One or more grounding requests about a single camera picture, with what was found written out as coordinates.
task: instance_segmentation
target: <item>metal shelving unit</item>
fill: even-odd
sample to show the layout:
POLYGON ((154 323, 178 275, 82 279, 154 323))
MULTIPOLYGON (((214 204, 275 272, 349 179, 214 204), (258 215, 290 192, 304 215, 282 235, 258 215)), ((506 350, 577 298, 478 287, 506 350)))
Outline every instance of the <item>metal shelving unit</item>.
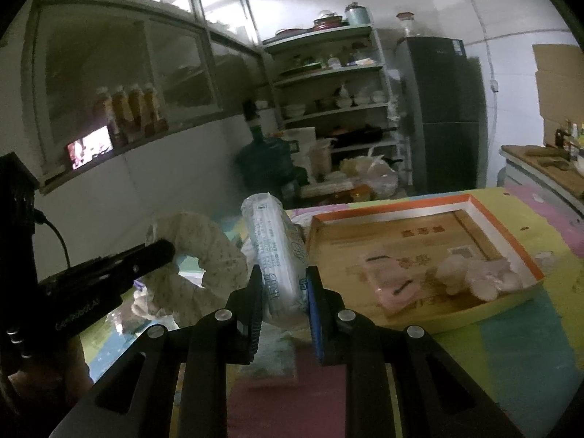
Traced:
POLYGON ((358 38, 369 36, 373 31, 370 24, 358 24, 355 26, 340 26, 328 30, 310 31, 290 38, 279 39, 263 46, 268 54, 278 54, 290 49, 306 46, 310 44, 320 44, 323 42, 338 41, 340 39, 358 38))
MULTIPOLYGON (((265 52, 264 58, 273 63, 273 67, 275 68, 278 64, 284 65, 284 63, 289 62, 291 57, 294 57, 297 54, 304 54, 309 55, 312 51, 311 46, 319 46, 315 47, 314 51, 316 53, 324 53, 327 54, 327 51, 324 51, 323 48, 329 48, 328 44, 331 45, 331 48, 334 46, 337 47, 337 50, 340 46, 344 46, 344 42, 351 40, 363 40, 368 39, 369 43, 368 46, 370 47, 370 55, 369 57, 374 60, 373 64, 369 65, 362 65, 362 66, 345 66, 339 69, 321 69, 313 72, 307 72, 304 74, 298 74, 292 77, 285 77, 279 78, 272 77, 270 78, 270 85, 272 89, 272 93, 274 95, 274 106, 276 108, 276 114, 278 116, 278 121, 282 128, 285 127, 298 127, 300 126, 315 126, 315 127, 322 127, 322 124, 330 124, 331 117, 335 115, 344 115, 351 113, 351 125, 354 126, 355 123, 358 123, 359 118, 363 117, 363 119, 367 119, 370 121, 372 118, 378 117, 376 119, 376 125, 379 122, 381 125, 380 128, 383 130, 387 130, 384 134, 383 139, 381 139, 377 143, 364 143, 359 145, 351 145, 345 146, 343 148, 337 148, 332 150, 332 153, 346 153, 347 157, 354 156, 353 152, 357 152, 363 149, 369 149, 371 147, 384 147, 386 152, 390 153, 393 159, 402 159, 403 162, 398 162, 395 166, 398 170, 400 179, 403 184, 411 185, 412 184, 412 176, 411 176, 411 161, 410 161, 410 141, 408 137, 401 133, 399 130, 399 118, 393 113, 392 106, 389 102, 390 97, 392 95, 391 85, 389 83, 388 73, 387 73, 387 65, 385 62, 385 56, 383 54, 383 49, 381 48, 381 42, 379 39, 379 35, 376 29, 370 25, 355 25, 355 26, 341 26, 338 28, 331 28, 328 30, 322 31, 311 31, 306 32, 303 34, 299 34, 296 36, 292 36, 290 38, 283 38, 277 41, 272 41, 262 46, 262 49, 265 52), (297 116, 295 118, 284 118, 283 111, 281 109, 280 101, 282 99, 288 100, 299 100, 302 101, 302 97, 298 94, 303 94, 306 96, 306 99, 309 98, 312 92, 315 89, 318 89, 320 85, 324 84, 331 84, 330 80, 334 80, 337 78, 339 80, 339 84, 342 84, 344 81, 351 81, 351 79, 360 78, 362 80, 366 77, 376 77, 377 79, 373 79, 375 85, 378 87, 380 86, 383 90, 386 100, 388 102, 384 103, 369 103, 369 104, 362 104, 347 108, 339 108, 339 109, 332 109, 326 110, 321 112, 314 112, 309 113, 303 116, 297 116), (285 97, 284 93, 287 95, 293 94, 292 97, 285 97), (377 115, 377 112, 370 115, 370 109, 380 110, 385 109, 385 117, 382 115, 377 115), (304 124, 305 121, 314 121, 314 125, 311 124, 304 124)), ((343 117, 339 117, 338 125, 343 125, 343 117)))
POLYGON ((296 84, 302 81, 305 81, 309 78, 317 79, 323 77, 331 77, 337 76, 340 74, 351 74, 351 73, 360 73, 366 72, 368 70, 380 70, 383 69, 381 64, 367 64, 363 66, 347 66, 345 68, 340 69, 322 69, 316 70, 313 72, 307 72, 306 74, 300 74, 299 76, 294 77, 287 77, 274 82, 274 87, 287 87, 291 86, 292 84, 296 84))
POLYGON ((310 118, 317 118, 319 116, 327 116, 327 115, 335 115, 335 114, 342 114, 347 112, 354 112, 356 110, 367 110, 369 108, 387 108, 387 103, 383 102, 381 104, 365 104, 365 105, 357 105, 357 107, 347 107, 347 108, 336 108, 334 110, 326 110, 324 112, 314 112, 313 114, 297 116, 296 118, 286 118, 284 122, 286 124, 300 122, 303 120, 308 120, 310 118))

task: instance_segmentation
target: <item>white cloth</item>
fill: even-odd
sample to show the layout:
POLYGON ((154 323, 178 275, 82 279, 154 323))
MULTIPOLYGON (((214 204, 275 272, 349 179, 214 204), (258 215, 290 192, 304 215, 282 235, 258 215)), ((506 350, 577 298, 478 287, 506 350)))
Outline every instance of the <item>white cloth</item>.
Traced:
POLYGON ((145 275, 149 314, 164 309, 179 327, 191 326, 225 307, 230 293, 247 284, 245 256, 208 217, 184 212, 158 219, 148 229, 146 244, 159 239, 174 245, 176 257, 198 258, 205 273, 202 287, 179 275, 174 262, 145 275))

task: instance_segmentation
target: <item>black refrigerator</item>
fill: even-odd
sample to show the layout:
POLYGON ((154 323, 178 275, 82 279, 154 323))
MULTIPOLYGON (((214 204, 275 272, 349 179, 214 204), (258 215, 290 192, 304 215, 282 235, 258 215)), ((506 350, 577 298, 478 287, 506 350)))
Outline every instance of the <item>black refrigerator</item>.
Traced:
POLYGON ((416 194, 477 187, 478 97, 462 41, 405 38, 396 57, 408 106, 405 131, 416 194))

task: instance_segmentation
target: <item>wooden cutting board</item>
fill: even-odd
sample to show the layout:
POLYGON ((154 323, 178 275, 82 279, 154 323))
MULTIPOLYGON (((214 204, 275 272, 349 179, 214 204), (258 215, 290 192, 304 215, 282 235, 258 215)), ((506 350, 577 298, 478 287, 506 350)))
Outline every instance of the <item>wooden cutting board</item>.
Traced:
MULTIPOLYGON (((540 173, 545 174, 577 199, 584 199, 584 177, 580 176, 571 162, 567 162, 569 165, 568 171, 562 171, 555 166, 541 166, 540 162, 561 160, 559 156, 533 156, 531 153, 542 152, 543 148, 541 146, 504 145, 501 146, 501 150, 519 158, 540 173)), ((550 153, 555 154, 554 150, 557 149, 551 148, 549 150, 550 153)))

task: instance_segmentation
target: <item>blue gripper pad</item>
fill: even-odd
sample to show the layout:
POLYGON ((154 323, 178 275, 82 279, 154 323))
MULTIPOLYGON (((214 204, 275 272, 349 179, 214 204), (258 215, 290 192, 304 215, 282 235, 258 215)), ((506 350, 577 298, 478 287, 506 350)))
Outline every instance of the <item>blue gripper pad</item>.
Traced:
POLYGON ((319 362, 324 360, 324 348, 322 344, 322 326, 320 325, 320 317, 318 308, 316 307, 316 299, 314 297, 314 287, 312 285, 312 278, 307 274, 308 284, 308 320, 310 322, 310 335, 312 336, 312 343, 314 345, 314 352, 319 362))

